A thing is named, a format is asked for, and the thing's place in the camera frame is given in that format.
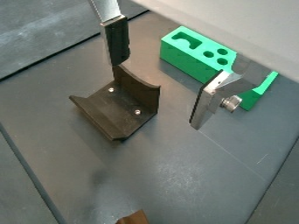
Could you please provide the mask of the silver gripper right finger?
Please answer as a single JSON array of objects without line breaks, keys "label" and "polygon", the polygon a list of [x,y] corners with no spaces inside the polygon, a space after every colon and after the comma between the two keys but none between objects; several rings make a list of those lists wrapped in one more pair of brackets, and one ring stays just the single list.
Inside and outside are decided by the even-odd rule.
[{"label": "silver gripper right finger", "polygon": [[242,103],[238,94],[258,86],[258,74],[229,73],[219,70],[210,81],[201,87],[201,92],[194,104],[190,124],[198,130],[217,113],[218,108],[234,112]]}]

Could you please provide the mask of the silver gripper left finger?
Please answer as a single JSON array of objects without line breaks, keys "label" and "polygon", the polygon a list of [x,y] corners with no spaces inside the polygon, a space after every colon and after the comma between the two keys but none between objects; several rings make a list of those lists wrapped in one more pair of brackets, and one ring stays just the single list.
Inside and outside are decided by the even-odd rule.
[{"label": "silver gripper left finger", "polygon": [[110,63],[115,67],[130,57],[127,17],[120,12],[118,0],[88,0],[88,3],[99,19]]}]

